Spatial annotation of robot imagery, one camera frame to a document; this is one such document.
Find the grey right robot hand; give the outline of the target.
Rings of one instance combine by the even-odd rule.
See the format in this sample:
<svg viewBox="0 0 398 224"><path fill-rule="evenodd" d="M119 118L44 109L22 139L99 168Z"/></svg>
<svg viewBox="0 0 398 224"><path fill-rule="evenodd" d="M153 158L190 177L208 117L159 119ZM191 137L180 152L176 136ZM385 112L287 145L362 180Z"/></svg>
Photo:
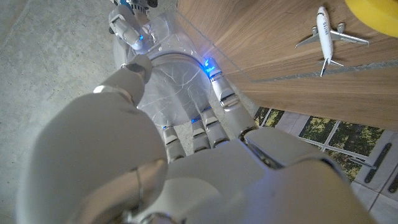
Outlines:
<svg viewBox="0 0 398 224"><path fill-rule="evenodd" d="M134 50L144 46L144 31L129 7L120 4L109 13L112 31Z"/></svg>

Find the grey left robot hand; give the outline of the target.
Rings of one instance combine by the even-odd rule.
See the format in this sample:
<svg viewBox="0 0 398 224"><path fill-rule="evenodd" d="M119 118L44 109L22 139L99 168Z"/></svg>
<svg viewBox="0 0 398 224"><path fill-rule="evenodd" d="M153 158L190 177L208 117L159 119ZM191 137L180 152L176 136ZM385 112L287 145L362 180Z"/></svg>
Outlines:
<svg viewBox="0 0 398 224"><path fill-rule="evenodd" d="M41 130L18 223L373 223L340 166L232 109L238 137L192 155L138 109L154 63L135 56Z"/></svg>

